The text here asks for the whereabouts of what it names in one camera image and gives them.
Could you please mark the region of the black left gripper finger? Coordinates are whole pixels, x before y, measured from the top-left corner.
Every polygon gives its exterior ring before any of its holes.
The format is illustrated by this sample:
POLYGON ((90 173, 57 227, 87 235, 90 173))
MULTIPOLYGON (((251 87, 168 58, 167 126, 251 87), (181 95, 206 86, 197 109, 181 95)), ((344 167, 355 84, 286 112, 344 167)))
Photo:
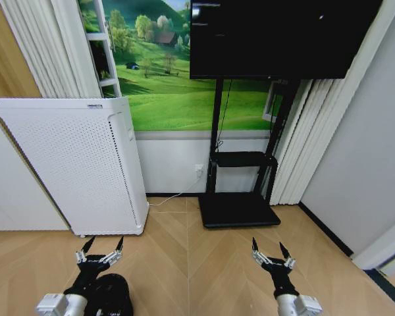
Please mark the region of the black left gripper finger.
POLYGON ((122 257, 123 242, 124 242, 124 236, 121 236, 115 250, 102 257, 99 260, 99 262, 102 264, 109 264, 109 265, 115 264, 122 257))
POLYGON ((78 250, 75 252, 75 257, 76 257, 76 262, 77 263, 83 263, 86 262, 86 254, 88 253, 89 249, 91 248, 93 241, 95 240, 95 236, 90 238, 81 248, 81 250, 78 250))

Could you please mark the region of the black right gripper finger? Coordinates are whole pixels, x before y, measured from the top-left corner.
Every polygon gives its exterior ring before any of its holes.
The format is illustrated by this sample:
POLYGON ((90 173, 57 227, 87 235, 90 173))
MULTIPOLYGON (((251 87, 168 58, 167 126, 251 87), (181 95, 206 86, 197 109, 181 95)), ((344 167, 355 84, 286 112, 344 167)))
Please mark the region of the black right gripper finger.
POLYGON ((280 259, 280 262, 286 268, 293 268, 296 260, 290 255, 290 252, 287 250, 287 248, 284 246, 282 242, 279 242, 279 246, 283 256, 283 258, 280 259))
POLYGON ((255 238, 252 238, 252 255, 258 264, 267 263, 267 258, 259 251, 255 238))

